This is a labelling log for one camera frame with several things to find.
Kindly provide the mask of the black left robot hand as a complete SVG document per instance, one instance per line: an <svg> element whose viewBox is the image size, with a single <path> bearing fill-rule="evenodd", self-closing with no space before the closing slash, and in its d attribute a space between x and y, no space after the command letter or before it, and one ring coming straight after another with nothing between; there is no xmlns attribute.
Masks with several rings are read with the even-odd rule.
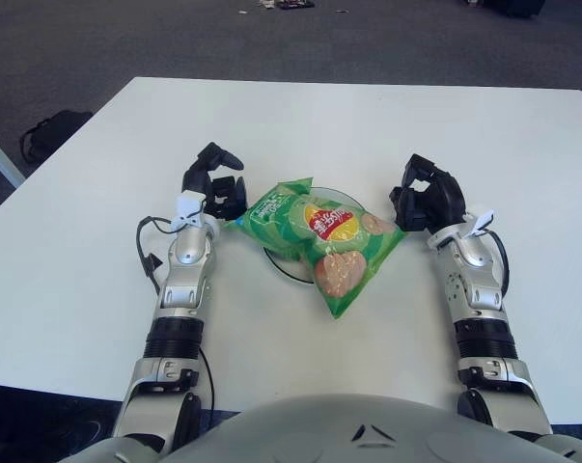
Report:
<svg viewBox="0 0 582 463"><path fill-rule="evenodd" d="M204 194L203 212L216 219L231 221L247 209L245 182L243 177L233 176L212 179L209 173L220 166L235 171L244 168L243 163L232 153L209 142L184 173L181 191Z"/></svg>

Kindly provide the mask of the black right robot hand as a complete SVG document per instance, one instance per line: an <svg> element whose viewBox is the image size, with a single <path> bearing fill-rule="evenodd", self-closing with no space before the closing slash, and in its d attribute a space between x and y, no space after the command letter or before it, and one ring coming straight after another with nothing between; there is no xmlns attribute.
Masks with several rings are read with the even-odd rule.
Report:
<svg viewBox="0 0 582 463"><path fill-rule="evenodd" d="M463 222L465 200L457 180L419 154L406 163L402 184L389 194L396 223L405 232L436 233Z"/></svg>

